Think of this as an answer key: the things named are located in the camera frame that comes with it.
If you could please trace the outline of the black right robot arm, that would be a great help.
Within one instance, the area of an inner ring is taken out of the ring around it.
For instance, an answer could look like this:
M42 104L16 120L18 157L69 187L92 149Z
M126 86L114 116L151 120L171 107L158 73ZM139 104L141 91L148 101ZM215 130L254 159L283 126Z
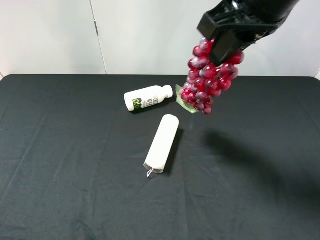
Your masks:
M209 57L219 66L233 54L275 33L297 0L223 0L202 16L197 30L214 40Z

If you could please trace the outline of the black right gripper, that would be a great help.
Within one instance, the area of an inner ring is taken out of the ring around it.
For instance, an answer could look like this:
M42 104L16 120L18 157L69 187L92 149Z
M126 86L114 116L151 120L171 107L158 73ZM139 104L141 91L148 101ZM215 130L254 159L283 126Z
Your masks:
M235 50L273 34L286 20L280 0L223 0L203 14L197 30L214 40L209 57L220 66Z

